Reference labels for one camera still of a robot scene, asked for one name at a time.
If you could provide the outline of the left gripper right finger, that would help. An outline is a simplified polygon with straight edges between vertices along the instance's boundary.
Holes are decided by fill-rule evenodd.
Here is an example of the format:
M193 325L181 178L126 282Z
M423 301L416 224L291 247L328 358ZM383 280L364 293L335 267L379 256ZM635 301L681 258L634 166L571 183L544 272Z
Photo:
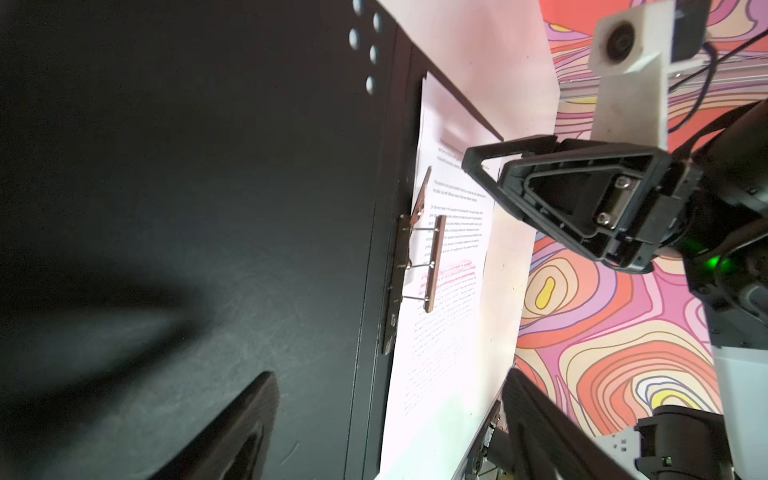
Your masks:
M522 371L508 371L502 403L517 479L631 477Z

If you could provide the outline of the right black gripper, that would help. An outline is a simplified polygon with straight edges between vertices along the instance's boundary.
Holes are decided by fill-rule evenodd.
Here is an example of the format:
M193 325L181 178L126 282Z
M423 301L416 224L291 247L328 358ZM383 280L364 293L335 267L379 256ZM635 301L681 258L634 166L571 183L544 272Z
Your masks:
M513 216L591 261L648 273L654 258L677 248L696 210L696 163L655 147L553 153L557 145L555 135L534 135L475 146L461 167L494 198L504 195ZM515 155L523 158L507 164ZM499 180L484 169L491 160L502 161Z

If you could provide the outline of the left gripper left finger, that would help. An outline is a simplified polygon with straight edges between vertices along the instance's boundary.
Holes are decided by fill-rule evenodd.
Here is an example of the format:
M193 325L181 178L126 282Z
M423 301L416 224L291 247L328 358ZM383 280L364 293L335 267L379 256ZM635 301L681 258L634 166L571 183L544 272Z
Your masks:
M274 373L251 382L154 479L260 479L280 392Z

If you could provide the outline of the printed paper sheet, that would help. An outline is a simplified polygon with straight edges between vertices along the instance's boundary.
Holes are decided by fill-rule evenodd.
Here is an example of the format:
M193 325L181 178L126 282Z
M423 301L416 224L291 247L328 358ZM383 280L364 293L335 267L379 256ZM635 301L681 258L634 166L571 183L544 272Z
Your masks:
M492 405L477 371L494 202L462 169L495 135L437 78L421 83L409 238L380 456L382 479L451 479Z

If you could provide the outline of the teal file folder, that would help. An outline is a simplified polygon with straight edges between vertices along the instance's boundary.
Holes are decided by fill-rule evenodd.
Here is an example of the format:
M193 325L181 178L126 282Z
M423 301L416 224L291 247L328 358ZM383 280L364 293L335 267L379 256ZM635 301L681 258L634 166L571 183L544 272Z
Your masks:
M438 66L375 1L1 5L1 475L150 479L261 373L260 479L373 479Z

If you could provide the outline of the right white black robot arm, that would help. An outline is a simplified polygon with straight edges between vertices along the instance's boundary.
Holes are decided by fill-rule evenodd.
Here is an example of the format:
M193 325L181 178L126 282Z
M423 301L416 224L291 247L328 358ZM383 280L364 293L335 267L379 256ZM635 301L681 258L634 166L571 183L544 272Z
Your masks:
M507 213L582 257L647 274L678 253L721 365L722 414L639 421L649 479L748 479L767 416L767 104L731 110L674 151L553 135L470 148L463 170Z

